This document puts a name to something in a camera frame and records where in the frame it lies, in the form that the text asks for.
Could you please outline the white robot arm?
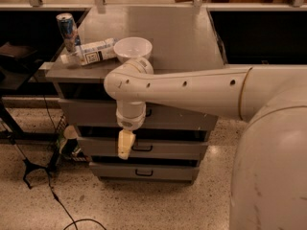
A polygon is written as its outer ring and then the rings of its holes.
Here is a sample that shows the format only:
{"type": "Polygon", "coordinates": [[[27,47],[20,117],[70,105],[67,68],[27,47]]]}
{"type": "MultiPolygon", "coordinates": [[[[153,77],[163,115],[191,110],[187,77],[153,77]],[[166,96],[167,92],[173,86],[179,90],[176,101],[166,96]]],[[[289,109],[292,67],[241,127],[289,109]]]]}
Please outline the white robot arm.
{"type": "Polygon", "coordinates": [[[108,73],[118,124],[142,126],[147,103],[246,122],[231,180],[229,230],[307,230],[307,69],[231,66],[157,75],[145,59],[108,73]]]}

